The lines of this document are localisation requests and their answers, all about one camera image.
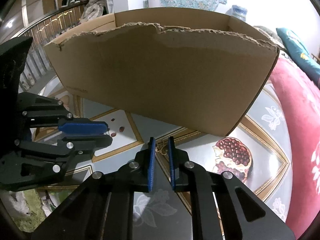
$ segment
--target silver screw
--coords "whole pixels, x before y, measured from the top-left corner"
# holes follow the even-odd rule
[[[54,165],[53,167],[52,167],[52,170],[55,172],[55,173],[58,173],[58,172],[60,172],[60,166],[59,165]]]
[[[231,179],[233,177],[233,175],[230,171],[225,171],[223,173],[223,177],[225,177],[226,179]]]
[[[137,163],[137,162],[130,162],[130,163],[129,163],[129,167],[130,167],[131,169],[136,169],[136,168],[139,167],[139,163]]]
[[[186,168],[191,169],[191,168],[193,168],[195,166],[195,164],[193,162],[191,162],[191,161],[187,161],[187,162],[184,163],[184,166]]]
[[[92,174],[92,177],[94,179],[100,179],[102,177],[103,173],[101,171],[96,171]]]
[[[73,143],[72,142],[68,142],[67,143],[67,148],[72,149],[73,148]]]

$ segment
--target pink blanket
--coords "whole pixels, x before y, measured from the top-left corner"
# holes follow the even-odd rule
[[[286,224],[299,238],[320,210],[320,90],[282,55],[270,80],[284,111],[292,148],[293,185]]]

